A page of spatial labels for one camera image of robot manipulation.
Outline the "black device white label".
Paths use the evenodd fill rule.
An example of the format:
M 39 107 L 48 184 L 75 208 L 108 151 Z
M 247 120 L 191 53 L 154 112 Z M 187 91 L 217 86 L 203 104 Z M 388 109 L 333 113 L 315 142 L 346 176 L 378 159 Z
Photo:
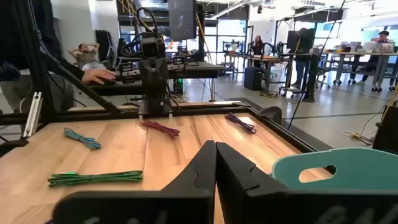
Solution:
M 126 62 L 119 65 L 119 76 L 123 84 L 130 84 L 141 79 L 137 62 Z
M 186 75 L 186 63 L 184 56 L 176 56 L 168 61 L 170 79 L 183 78 Z

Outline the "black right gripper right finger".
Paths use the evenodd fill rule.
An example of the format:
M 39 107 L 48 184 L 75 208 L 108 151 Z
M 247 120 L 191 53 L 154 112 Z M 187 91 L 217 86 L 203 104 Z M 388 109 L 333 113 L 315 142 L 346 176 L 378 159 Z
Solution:
M 216 145 L 218 186 L 227 224 L 398 224 L 398 190 L 290 189 L 226 143 Z M 302 171 L 303 183 L 335 167 Z

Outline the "black monitor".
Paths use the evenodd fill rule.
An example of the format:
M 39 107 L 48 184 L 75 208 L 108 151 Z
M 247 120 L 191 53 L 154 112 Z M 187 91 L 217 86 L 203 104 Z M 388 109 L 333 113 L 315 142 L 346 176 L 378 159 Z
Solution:
M 173 41 L 197 37 L 196 0 L 169 0 L 169 27 Z

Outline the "person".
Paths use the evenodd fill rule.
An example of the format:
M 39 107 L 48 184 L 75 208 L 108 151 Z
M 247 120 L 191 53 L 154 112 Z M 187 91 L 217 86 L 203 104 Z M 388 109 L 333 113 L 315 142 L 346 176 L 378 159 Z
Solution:
M 372 38 L 372 42 L 377 42 L 377 43 L 388 43 L 392 42 L 392 40 L 389 40 L 387 37 L 389 36 L 389 32 L 386 30 L 381 31 L 378 33 L 378 37 Z M 376 70 L 376 64 L 378 63 L 379 57 L 372 55 L 370 56 L 368 60 L 368 65 L 365 66 L 364 71 L 365 72 L 374 72 Z M 368 79 L 368 75 L 363 75 L 362 79 L 360 82 L 358 82 L 359 85 L 365 84 L 366 80 Z
M 30 57 L 22 44 L 26 42 L 32 45 L 32 39 L 21 34 L 17 18 L 19 13 L 14 8 L 15 2 L 16 0 L 0 0 L 0 89 L 13 112 L 28 113 L 34 86 L 31 75 L 21 75 L 22 70 L 30 70 Z M 62 55 L 55 32 L 51 0 L 30 0 L 30 2 L 42 42 L 50 55 L 60 62 L 60 65 L 56 66 L 51 59 L 43 60 L 47 70 L 50 71 L 46 76 L 51 78 L 49 85 L 55 110 L 66 111 L 75 105 L 72 83 L 58 72 L 67 70 L 84 84 L 104 85 L 107 81 L 115 80 L 114 73 L 107 68 L 83 71 L 68 62 Z
M 314 28 L 307 29 L 301 28 L 298 32 L 300 34 L 299 40 L 300 43 L 298 44 L 298 49 L 294 50 L 296 53 L 295 55 L 295 69 L 297 73 L 297 79 L 292 84 L 294 88 L 301 88 L 302 86 L 302 79 L 305 73 L 305 67 L 307 63 L 309 63 L 310 56 L 306 55 L 310 53 L 310 50 L 313 47 L 314 42 Z
M 105 66 L 97 60 L 99 47 L 98 43 L 82 43 L 77 49 L 70 49 L 68 53 L 76 60 L 78 67 L 83 71 L 104 68 Z
M 254 45 L 252 47 L 253 55 L 263 55 L 263 47 L 264 47 L 264 44 L 261 39 L 261 36 L 257 35 L 254 40 Z M 254 61 L 254 67 L 261 68 L 261 63 L 259 60 Z

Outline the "black folded panel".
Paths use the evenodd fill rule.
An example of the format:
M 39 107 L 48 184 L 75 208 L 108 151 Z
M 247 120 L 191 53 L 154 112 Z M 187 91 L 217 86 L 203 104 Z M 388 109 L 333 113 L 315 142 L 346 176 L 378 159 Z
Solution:
M 99 44 L 98 58 L 107 68 L 114 68 L 117 59 L 116 47 L 107 30 L 95 30 L 96 42 Z

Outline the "wooden workbench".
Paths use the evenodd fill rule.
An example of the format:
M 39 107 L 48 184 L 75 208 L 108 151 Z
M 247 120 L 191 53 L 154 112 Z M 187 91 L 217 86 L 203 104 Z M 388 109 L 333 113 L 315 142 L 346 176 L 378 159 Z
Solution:
M 232 77 L 234 78 L 235 75 L 239 74 L 239 68 L 236 63 L 239 62 L 239 59 L 243 60 L 243 73 L 245 68 L 247 67 L 254 67 L 254 61 L 259 60 L 261 63 L 261 69 L 263 70 L 262 75 L 262 91 L 270 92 L 270 85 L 271 84 L 281 84 L 282 82 L 274 82 L 272 81 L 272 72 L 271 68 L 281 63 L 282 60 L 277 57 L 271 56 L 261 56 L 261 55 L 245 55 L 245 54 L 224 54 L 225 62 L 221 62 L 221 65 L 225 67 L 226 72 L 230 72 Z

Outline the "black computer tower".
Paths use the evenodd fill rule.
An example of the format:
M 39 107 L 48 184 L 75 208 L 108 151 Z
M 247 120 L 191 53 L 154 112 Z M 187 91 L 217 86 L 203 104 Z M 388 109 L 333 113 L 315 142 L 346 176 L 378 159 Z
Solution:
M 244 71 L 244 87 L 250 90 L 261 90 L 263 70 L 257 67 L 247 67 Z

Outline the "white aluminium bracket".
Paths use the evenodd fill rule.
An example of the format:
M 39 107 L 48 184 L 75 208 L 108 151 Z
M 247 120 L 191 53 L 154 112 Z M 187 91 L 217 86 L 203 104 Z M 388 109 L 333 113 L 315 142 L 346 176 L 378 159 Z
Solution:
M 29 138 L 36 133 L 41 109 L 42 109 L 42 93 L 35 92 L 31 101 L 31 106 L 25 124 L 25 129 L 22 134 L 22 137 L 24 139 Z

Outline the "thin black pole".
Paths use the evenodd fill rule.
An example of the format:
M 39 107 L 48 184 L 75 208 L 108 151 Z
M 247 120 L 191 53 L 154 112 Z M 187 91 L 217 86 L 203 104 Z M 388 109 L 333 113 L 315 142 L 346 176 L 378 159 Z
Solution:
M 323 51 L 325 49 L 326 43 L 328 42 L 328 39 L 330 38 L 330 34 L 333 31 L 333 28 L 334 28 L 336 22 L 337 22 L 337 20 L 333 21 L 333 25 L 331 27 L 331 30 L 330 30 L 329 34 L 328 34 L 328 37 L 325 40 L 325 43 L 323 44 L 323 47 L 322 47 L 321 51 L 319 51 L 318 54 L 312 55 L 312 57 L 311 57 L 311 62 L 310 62 L 310 65 L 309 65 L 310 71 L 309 71 L 309 76 L 308 76 L 308 80 L 307 80 L 307 84 L 306 84 L 306 89 L 302 91 L 302 94 L 301 94 L 300 99 L 299 99 L 299 101 L 297 103 L 295 111 L 294 111 L 294 113 L 293 113 L 293 115 L 292 115 L 292 117 L 290 119 L 290 123 L 289 123 L 287 129 L 290 129 L 301 102 L 313 103 L 315 101 L 314 92 L 315 92 L 315 80 L 316 80 L 316 77 L 317 77 L 318 63 L 320 61 L 320 56 L 322 55 L 322 53 L 323 53 Z

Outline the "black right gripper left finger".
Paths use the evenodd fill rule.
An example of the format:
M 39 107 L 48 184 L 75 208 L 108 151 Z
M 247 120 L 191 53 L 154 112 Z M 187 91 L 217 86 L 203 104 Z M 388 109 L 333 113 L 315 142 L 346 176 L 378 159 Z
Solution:
M 159 191 L 85 191 L 61 199 L 53 224 L 213 224 L 216 144 L 206 141 Z

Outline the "white workbench tables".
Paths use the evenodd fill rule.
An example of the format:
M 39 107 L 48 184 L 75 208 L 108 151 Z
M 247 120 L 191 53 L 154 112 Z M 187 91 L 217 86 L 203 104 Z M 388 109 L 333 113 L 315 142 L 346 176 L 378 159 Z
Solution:
M 325 68 L 327 70 L 333 70 L 336 72 L 336 78 L 333 80 L 334 85 L 340 85 L 341 84 L 341 75 L 343 73 L 350 73 L 352 74 L 357 74 L 357 73 L 362 73 L 363 75 L 368 75 L 368 76 L 373 76 L 373 84 L 372 84 L 372 90 L 381 92 L 382 88 L 382 82 L 385 78 L 389 78 L 392 80 L 393 84 L 396 84 L 393 87 L 389 87 L 390 91 L 394 91 L 396 88 L 398 88 L 398 53 L 392 53 L 392 52 L 366 52 L 363 50 L 360 50 L 359 52 L 343 52 L 341 49 L 336 49 L 336 50 L 326 50 L 326 54 L 332 54 L 336 55 L 339 60 L 338 62 L 338 67 L 337 68 Z M 375 72 L 365 72 L 365 71 L 357 71 L 357 68 L 359 64 L 361 63 L 359 61 L 360 57 L 365 56 L 365 55 L 370 55 L 370 56 L 378 56 L 379 60 L 376 63 L 376 71 Z M 386 73 L 386 69 L 389 66 L 389 58 L 390 57 L 397 57 L 396 62 L 394 64 L 394 69 L 389 76 Z

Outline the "grey table clamp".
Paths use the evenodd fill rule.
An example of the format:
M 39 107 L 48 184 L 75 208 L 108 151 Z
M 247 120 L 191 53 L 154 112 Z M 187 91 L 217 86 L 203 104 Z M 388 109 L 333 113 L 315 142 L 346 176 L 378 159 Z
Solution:
M 277 124 L 282 123 L 282 110 L 278 106 L 267 106 L 262 109 L 258 115 L 263 118 L 268 118 Z

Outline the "teal plastic bin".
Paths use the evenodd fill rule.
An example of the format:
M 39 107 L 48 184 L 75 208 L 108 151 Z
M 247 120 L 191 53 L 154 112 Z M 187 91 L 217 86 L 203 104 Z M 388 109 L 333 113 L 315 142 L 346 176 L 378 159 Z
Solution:
M 299 180 L 302 171 L 327 166 L 335 167 L 331 178 Z M 398 155 L 357 147 L 296 154 L 277 160 L 272 177 L 297 190 L 398 190 Z

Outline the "black metal rig frame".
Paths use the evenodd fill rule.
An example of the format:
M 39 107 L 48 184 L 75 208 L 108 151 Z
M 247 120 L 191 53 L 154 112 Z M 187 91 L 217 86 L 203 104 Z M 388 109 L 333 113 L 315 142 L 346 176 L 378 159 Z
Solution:
M 55 72 L 57 75 L 62 76 L 64 79 L 68 80 L 68 82 L 75 85 L 82 92 L 88 95 L 92 100 L 97 102 L 102 108 L 101 109 L 88 109 L 88 110 L 77 110 L 77 111 L 67 111 L 57 114 L 55 110 L 43 107 L 41 109 L 39 122 L 43 127 L 49 123 L 66 123 L 72 121 L 96 121 L 96 120 L 111 120 L 111 119 L 130 119 L 130 118 L 164 118 L 169 116 L 168 114 L 162 115 L 144 115 L 142 118 L 139 116 L 139 107 L 141 104 L 130 108 L 123 109 L 121 107 L 117 107 L 112 103 L 104 100 L 99 94 L 97 94 L 93 89 L 91 89 L 88 85 L 83 84 L 76 76 L 74 76 L 70 71 L 68 71 L 65 67 L 63 67 L 58 60 L 53 58 L 48 53 L 41 53 L 41 55 L 47 60 L 49 64 L 51 64 L 54 68 L 57 69 Z M 207 115 L 207 114 L 223 114 L 226 116 L 226 119 L 244 127 L 249 127 L 249 124 L 244 123 L 240 120 L 240 118 L 235 117 L 236 113 L 249 113 L 257 120 L 259 120 L 262 124 L 270 128 L 273 132 L 277 133 L 282 139 L 285 139 L 291 145 L 295 146 L 300 152 L 315 152 L 315 148 L 311 145 L 307 144 L 304 140 L 300 139 L 296 135 L 289 132 L 287 129 L 283 128 L 281 124 L 277 124 L 268 118 L 263 118 L 258 115 L 257 112 L 254 111 L 250 106 L 246 105 L 243 102 L 222 102 L 220 104 L 177 104 L 171 103 L 172 105 L 172 116 L 170 118 L 178 117 L 178 116 L 199 116 L 199 115 Z M 5 114 L 3 115 L 0 110 L 0 125 L 12 125 L 12 124 L 26 124 L 28 114 Z M 10 143 L 10 148 L 14 149 L 15 147 L 23 147 L 28 144 L 28 138 L 24 139 L 22 137 L 21 140 L 13 141 Z

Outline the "black desk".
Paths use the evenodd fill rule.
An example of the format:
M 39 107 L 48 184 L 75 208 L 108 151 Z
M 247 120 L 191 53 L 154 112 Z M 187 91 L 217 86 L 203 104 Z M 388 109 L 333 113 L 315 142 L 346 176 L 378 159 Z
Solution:
M 198 65 L 186 65 L 186 75 L 182 79 L 217 78 L 218 74 L 222 70 L 224 70 L 224 67 L 221 65 L 213 65 L 208 62 L 198 62 Z M 119 72 L 116 72 L 116 81 L 121 82 Z M 92 84 L 88 86 L 101 96 L 141 95 L 144 93 L 141 80 L 130 84 Z

